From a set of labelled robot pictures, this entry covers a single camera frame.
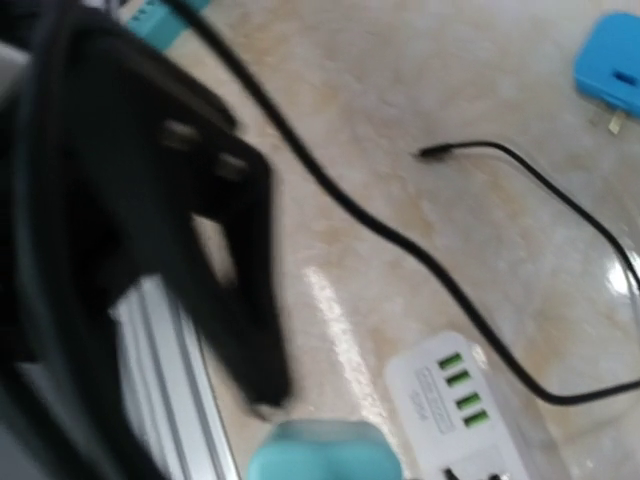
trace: black cable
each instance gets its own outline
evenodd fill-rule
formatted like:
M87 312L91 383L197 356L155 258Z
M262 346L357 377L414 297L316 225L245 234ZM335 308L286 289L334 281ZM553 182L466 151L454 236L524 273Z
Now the black cable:
M283 114L270 99L262 86L254 78L248 68L240 60L238 55L226 44L218 33L208 25L191 6L184 0L163 0L171 9L189 24L200 38L213 50L229 70L236 76L246 91L253 97L263 110L267 118L277 128L289 148L295 153L302 165L307 169L320 187L342 207L355 221L371 232L394 244L407 254L411 255L424 267L426 267L449 292L455 302L467 315L471 323L502 359L507 368L520 380L520 382L540 400L557 406L573 406L602 400L640 388L640 380L627 382L613 387L594 390L575 395L558 395L545 389L533 376L520 364L500 337L493 331L482 313L475 306L471 298L460 287L446 268L436 260L433 255L420 247L413 240L403 235L394 228L386 225L358 205L347 195L333 179L324 171L322 166L304 145L302 140L289 125Z
M47 478L104 479L10 364L0 364L0 420L46 471Z
M103 339L88 331L76 297L65 238L59 111L67 45L77 1L47 3L20 97L14 165L16 273L32 344L95 445L110 479L164 476L127 423L118 392L105 388ZM59 445L49 445L57 451Z
M587 222L593 229L598 232L606 242L613 248L616 255L627 269L633 282L636 284L638 291L640 291L640 276L636 270L633 260L627 253L627 250L622 246L620 240L609 230L604 224L595 218L591 213L585 210L580 204L567 195L560 187L554 184L551 180L545 177L538 169L536 169L530 162L528 162L522 155L513 150L512 148L503 145L502 143L492 142L489 140L474 140L468 142L459 143L441 143L430 147L421 148L416 152L415 156L420 159L440 159L446 155L453 153L455 150L462 150L468 148L492 148L498 150L511 159L513 159L520 167L522 167L529 175L531 175L538 183L540 183L545 189L551 192L558 200L573 210L580 218Z

